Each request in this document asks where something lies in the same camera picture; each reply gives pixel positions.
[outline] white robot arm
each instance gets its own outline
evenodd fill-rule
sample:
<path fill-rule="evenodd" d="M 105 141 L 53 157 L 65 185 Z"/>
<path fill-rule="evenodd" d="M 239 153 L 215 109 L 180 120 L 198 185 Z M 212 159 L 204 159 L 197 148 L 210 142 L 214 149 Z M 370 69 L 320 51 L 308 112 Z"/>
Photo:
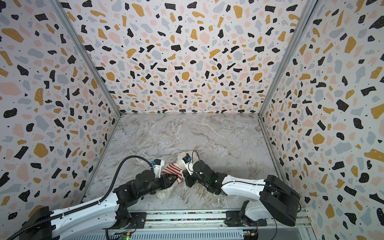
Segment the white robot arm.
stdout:
<path fill-rule="evenodd" d="M 144 170 L 134 180 L 111 192 L 122 164 L 133 157 L 145 160 L 151 170 Z M 252 226 L 261 218 L 271 217 L 285 225 L 295 225 L 300 197 L 277 177 L 268 175 L 266 179 L 260 180 L 241 179 L 214 172 L 202 160 L 192 163 L 189 155 L 183 160 L 187 167 L 183 175 L 188 187 L 198 182 L 217 195 L 241 195 L 259 200 L 245 201 L 239 214 L 241 223 L 227 220 L 225 224 L 229 227 L 238 227 L 240 224 Z M 69 240 L 102 228 L 134 226 L 127 207 L 136 204 L 146 194 L 169 188 L 178 178 L 174 174 L 161 174 L 163 166 L 164 161 L 159 159 L 150 163 L 142 157 L 129 156 L 120 163 L 112 184 L 103 197 L 54 211 L 49 211 L 49 207 L 41 208 L 8 240 L 17 236 L 20 236 L 20 240 Z"/>

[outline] terrazzo wallpaper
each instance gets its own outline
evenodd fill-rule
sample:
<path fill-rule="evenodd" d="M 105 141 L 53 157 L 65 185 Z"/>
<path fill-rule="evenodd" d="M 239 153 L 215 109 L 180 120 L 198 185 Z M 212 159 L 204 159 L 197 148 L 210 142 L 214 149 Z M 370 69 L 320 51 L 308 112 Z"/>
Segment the terrazzo wallpaper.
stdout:
<path fill-rule="evenodd" d="M 258 113 L 305 0 L 63 0 L 123 113 Z"/>
<path fill-rule="evenodd" d="M 384 239 L 383 12 L 320 0 L 262 116 L 318 239 Z"/>
<path fill-rule="evenodd" d="M 76 205 L 111 112 L 46 1 L 0 1 L 0 239 L 37 209 Z"/>

